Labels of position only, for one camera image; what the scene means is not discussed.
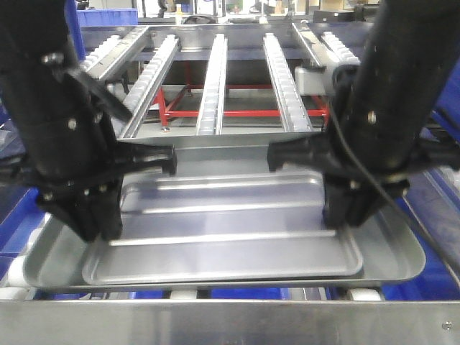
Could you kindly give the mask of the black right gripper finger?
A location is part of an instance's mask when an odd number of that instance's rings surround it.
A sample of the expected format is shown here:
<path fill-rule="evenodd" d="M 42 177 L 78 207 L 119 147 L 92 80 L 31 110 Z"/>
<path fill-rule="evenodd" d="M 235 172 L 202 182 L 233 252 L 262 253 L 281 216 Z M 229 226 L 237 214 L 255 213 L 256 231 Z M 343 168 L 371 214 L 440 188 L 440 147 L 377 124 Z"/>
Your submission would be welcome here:
<path fill-rule="evenodd" d="M 385 205 L 383 197 L 365 182 L 324 175 L 323 186 L 323 220 L 329 228 L 361 226 Z"/>

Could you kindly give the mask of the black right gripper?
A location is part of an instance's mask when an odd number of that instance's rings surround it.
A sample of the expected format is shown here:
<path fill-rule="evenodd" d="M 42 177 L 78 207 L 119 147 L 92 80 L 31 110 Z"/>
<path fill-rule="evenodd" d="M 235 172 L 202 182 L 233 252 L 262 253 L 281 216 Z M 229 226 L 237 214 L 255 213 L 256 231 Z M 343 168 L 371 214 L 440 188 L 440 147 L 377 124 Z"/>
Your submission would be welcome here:
<path fill-rule="evenodd" d="M 400 195 L 411 173 L 459 166 L 459 149 L 420 133 L 459 59 L 457 1 L 382 1 L 355 74 L 340 80 L 328 127 L 339 169 L 328 196 Z M 329 142 L 305 136 L 270 142 L 267 164 L 326 171 Z"/>

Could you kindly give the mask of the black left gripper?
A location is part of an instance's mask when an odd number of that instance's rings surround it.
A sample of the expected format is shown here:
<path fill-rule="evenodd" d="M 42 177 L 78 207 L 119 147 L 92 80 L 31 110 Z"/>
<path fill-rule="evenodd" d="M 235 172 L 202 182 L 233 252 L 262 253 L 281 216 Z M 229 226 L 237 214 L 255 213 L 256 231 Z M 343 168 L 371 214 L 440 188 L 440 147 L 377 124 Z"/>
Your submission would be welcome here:
<path fill-rule="evenodd" d="M 118 142 L 110 116 L 126 109 L 79 66 L 64 1 L 1 3 L 1 100 L 25 148 L 1 180 L 38 188 L 60 216 L 119 212 L 122 173 L 175 175 L 175 147 Z"/>

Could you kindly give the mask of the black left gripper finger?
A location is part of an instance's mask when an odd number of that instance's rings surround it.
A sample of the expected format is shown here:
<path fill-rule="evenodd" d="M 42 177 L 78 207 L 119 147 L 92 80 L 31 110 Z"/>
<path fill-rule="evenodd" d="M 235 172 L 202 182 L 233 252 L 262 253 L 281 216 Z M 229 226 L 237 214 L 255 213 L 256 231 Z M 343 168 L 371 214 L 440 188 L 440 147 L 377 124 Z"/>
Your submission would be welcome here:
<path fill-rule="evenodd" d="M 119 239 L 122 233 L 121 186 L 117 178 L 82 188 L 40 190 L 36 204 L 62 221 L 85 242 Z"/>

